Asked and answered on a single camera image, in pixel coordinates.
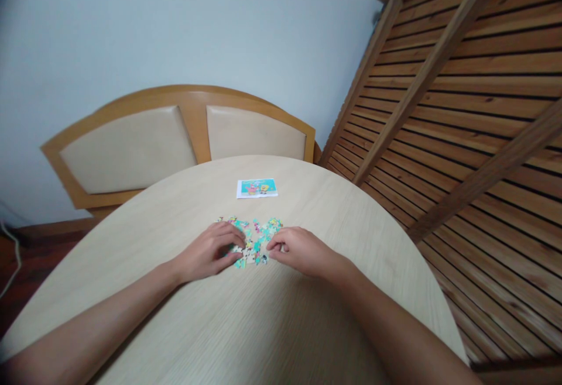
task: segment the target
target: light wood table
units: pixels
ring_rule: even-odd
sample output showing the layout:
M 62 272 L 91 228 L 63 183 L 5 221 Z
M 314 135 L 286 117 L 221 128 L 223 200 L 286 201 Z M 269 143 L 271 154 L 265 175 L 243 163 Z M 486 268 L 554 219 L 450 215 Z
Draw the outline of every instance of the light wood table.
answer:
M 236 200 L 239 179 L 273 177 L 278 197 Z M 7 358 L 186 247 L 219 216 L 302 226 L 346 255 L 467 361 L 439 286 L 412 241 L 371 197 L 298 160 L 244 156 L 201 164 L 148 188 L 59 264 L 3 340 Z M 328 285 L 271 260 L 230 267 L 173 294 L 98 382 L 373 383 L 370 344 Z

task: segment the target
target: patrick star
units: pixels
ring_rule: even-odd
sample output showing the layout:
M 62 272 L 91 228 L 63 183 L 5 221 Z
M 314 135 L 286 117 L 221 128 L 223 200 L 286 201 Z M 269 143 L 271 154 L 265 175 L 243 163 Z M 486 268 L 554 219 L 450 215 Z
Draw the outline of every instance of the patrick star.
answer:
M 258 187 L 256 185 L 254 185 L 253 183 L 250 184 L 250 186 L 248 186 L 248 194 L 249 195 L 255 195 L 257 191 L 258 191 Z

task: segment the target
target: cartoon picture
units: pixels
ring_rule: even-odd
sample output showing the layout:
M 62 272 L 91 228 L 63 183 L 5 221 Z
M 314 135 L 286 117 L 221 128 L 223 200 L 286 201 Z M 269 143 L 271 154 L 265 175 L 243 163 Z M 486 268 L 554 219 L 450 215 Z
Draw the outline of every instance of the cartoon picture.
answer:
M 277 196 L 277 187 L 275 180 L 269 179 L 252 179 L 238 180 L 237 198 L 265 198 Z

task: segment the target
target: puzzle piece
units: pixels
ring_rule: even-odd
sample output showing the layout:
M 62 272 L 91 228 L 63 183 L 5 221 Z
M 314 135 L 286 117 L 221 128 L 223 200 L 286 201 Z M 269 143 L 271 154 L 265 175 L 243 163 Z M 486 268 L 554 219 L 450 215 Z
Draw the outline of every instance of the puzzle piece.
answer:
M 224 221 L 223 217 L 219 217 L 217 222 Z M 258 220 L 254 218 L 252 220 L 253 230 L 258 234 L 256 240 L 252 240 L 252 228 L 248 221 L 239 220 L 238 217 L 232 216 L 227 222 L 233 224 L 236 228 L 242 231 L 246 235 L 246 246 L 241 248 L 240 246 L 231 246 L 228 253 L 241 252 L 242 258 L 234 263 L 234 266 L 239 269 L 246 267 L 247 263 L 255 263 L 256 266 L 263 264 L 267 265 L 269 258 L 267 255 L 262 253 L 262 246 L 266 246 L 267 243 L 277 234 L 277 232 L 283 227 L 283 223 L 279 218 L 270 218 L 269 221 L 263 225 L 260 225 Z

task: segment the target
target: forearm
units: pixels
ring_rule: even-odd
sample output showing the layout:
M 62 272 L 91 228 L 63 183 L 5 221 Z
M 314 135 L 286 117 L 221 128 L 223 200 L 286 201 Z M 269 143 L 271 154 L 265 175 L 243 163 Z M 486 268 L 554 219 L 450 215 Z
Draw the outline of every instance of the forearm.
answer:
M 10 359 L 15 383 L 83 384 L 177 286 L 165 264 L 54 329 Z
M 480 384 L 477 376 L 421 322 L 345 259 L 327 278 L 340 292 L 393 383 Z

